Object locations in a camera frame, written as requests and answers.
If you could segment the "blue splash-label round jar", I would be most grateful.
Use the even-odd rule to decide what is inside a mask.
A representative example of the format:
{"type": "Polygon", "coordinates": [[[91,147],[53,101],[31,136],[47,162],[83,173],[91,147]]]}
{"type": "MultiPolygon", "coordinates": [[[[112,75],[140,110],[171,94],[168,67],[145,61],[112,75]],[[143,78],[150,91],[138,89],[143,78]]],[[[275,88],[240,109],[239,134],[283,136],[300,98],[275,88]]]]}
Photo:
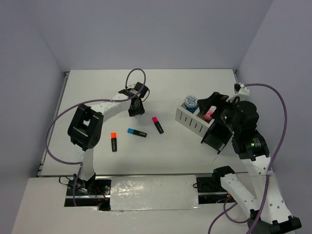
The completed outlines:
{"type": "Polygon", "coordinates": [[[185,109],[191,113],[194,113],[198,108],[198,99],[195,96],[189,95],[185,97],[184,101],[185,109]]]}

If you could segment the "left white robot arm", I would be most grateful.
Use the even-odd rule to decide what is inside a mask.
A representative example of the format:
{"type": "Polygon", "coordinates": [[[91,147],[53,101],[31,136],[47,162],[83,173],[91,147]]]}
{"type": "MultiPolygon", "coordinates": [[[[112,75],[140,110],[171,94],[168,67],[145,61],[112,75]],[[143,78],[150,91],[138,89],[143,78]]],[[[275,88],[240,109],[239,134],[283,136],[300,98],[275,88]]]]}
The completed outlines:
{"type": "Polygon", "coordinates": [[[91,194],[96,187],[94,148],[99,143],[103,123],[125,111],[130,117],[144,114],[142,99],[149,94],[149,88],[137,82],[120,90],[109,101],[78,106],[68,128],[68,135],[75,145],[76,155],[82,160],[81,171],[79,175],[74,175],[74,180],[84,194],[91,194]]]}

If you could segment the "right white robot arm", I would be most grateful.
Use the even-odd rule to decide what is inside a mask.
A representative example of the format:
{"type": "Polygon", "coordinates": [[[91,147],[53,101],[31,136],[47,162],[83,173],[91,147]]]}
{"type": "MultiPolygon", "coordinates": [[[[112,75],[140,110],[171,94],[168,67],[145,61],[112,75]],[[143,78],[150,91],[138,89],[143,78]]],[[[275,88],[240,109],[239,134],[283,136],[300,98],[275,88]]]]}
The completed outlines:
{"type": "Polygon", "coordinates": [[[240,97],[232,101],[227,95],[214,92],[198,100],[202,115],[214,106],[213,134],[210,146],[219,140],[218,134],[232,135],[232,146],[246,167],[255,193],[252,194],[238,179],[230,166],[214,169],[212,186],[226,190],[248,217],[250,234],[287,234],[302,227],[298,217],[292,215],[281,195],[277,178],[270,163],[272,158],[264,137],[256,129],[259,115],[256,106],[240,97]]]}

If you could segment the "blue cap black highlighter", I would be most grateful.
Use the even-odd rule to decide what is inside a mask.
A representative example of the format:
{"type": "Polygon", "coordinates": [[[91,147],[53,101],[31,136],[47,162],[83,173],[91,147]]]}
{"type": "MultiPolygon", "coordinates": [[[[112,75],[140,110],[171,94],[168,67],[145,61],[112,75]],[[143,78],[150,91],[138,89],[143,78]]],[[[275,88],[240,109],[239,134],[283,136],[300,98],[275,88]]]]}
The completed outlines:
{"type": "Polygon", "coordinates": [[[136,129],[131,129],[131,128],[128,128],[127,133],[135,135],[135,136],[139,136],[139,137],[146,137],[147,136],[147,134],[145,132],[142,132],[142,131],[139,131],[136,129]]]}

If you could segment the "pink cap crayon tube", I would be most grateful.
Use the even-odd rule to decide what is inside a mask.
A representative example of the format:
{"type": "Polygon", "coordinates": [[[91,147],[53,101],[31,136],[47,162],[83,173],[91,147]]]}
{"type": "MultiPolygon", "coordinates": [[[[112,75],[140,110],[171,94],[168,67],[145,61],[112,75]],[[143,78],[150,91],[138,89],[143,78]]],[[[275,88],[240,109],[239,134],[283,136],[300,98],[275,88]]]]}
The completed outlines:
{"type": "Polygon", "coordinates": [[[212,110],[209,110],[203,117],[203,119],[206,121],[206,122],[210,122],[213,118],[212,118],[212,114],[213,114],[213,111],[212,110]]]}

